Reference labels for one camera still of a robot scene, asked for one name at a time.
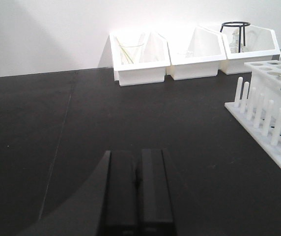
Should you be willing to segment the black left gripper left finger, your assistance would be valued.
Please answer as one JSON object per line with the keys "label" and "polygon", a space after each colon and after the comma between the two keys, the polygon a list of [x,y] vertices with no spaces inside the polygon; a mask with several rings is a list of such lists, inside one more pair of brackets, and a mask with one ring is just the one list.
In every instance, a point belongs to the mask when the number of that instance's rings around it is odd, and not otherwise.
{"label": "black left gripper left finger", "polygon": [[127,150],[108,150],[109,169],[100,236],[138,235],[137,177],[134,156]]}

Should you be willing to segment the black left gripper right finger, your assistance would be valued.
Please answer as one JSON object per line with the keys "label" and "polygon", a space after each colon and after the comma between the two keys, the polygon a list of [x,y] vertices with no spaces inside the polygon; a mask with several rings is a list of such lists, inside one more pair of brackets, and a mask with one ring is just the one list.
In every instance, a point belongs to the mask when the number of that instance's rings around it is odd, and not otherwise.
{"label": "black left gripper right finger", "polygon": [[175,236],[163,153],[142,149],[139,164],[138,206],[142,236]]}

